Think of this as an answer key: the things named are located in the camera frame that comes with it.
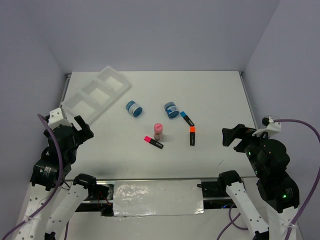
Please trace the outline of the blue paint jar with label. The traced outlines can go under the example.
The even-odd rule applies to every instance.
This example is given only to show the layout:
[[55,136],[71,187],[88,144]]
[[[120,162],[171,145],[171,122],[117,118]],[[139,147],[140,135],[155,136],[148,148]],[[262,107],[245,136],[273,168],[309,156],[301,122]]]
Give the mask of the blue paint jar with label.
[[164,105],[164,110],[167,113],[169,119],[174,119],[180,114],[180,111],[178,110],[176,104],[172,101]]

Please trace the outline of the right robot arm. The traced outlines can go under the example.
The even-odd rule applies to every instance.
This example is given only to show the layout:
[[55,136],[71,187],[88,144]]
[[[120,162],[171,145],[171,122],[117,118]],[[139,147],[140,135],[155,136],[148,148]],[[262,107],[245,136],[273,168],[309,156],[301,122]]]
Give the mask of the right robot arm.
[[244,153],[258,178],[256,183],[264,201],[268,220],[264,221],[249,198],[243,181],[235,170],[222,172],[218,176],[217,190],[229,196],[253,240],[295,240],[297,228],[291,222],[300,205],[300,192],[295,181],[287,174],[290,162],[283,143],[271,136],[281,131],[279,122],[270,122],[266,128],[254,129],[238,124],[234,128],[222,129],[222,145],[240,142],[233,149]]

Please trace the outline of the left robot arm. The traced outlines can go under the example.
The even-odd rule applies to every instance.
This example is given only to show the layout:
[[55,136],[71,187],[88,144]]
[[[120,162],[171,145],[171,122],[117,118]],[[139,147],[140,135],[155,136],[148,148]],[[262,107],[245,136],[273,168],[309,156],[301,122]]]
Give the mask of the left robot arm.
[[58,240],[66,237],[70,219],[79,205],[85,199],[95,198],[98,193],[97,179],[81,173],[73,180],[64,199],[54,207],[71,165],[76,161],[78,147],[93,138],[94,133],[79,115],[74,120],[80,129],[57,111],[38,118],[45,127],[43,133],[48,145],[33,166],[24,218],[10,230],[10,233],[16,233],[17,240]]

